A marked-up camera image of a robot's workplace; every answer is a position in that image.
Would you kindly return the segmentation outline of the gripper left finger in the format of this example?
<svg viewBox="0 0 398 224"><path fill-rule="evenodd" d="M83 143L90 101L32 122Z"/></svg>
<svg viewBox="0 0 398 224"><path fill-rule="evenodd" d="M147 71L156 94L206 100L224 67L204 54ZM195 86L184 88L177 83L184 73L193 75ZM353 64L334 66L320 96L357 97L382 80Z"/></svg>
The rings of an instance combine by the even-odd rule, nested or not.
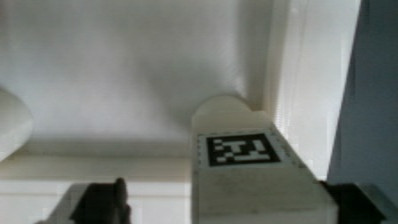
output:
<svg viewBox="0 0 398 224"><path fill-rule="evenodd" d="M113 183L92 183L69 219L74 224L131 224L131 207L122 178Z"/></svg>

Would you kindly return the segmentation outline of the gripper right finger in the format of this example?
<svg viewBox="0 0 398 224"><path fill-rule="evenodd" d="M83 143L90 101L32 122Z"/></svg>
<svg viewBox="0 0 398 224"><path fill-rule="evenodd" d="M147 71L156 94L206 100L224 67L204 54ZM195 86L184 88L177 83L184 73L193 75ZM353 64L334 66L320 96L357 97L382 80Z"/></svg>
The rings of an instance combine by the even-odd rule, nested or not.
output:
<svg viewBox="0 0 398 224"><path fill-rule="evenodd" d="M398 206L373 184L321 185L339 207L337 224L398 224Z"/></svg>

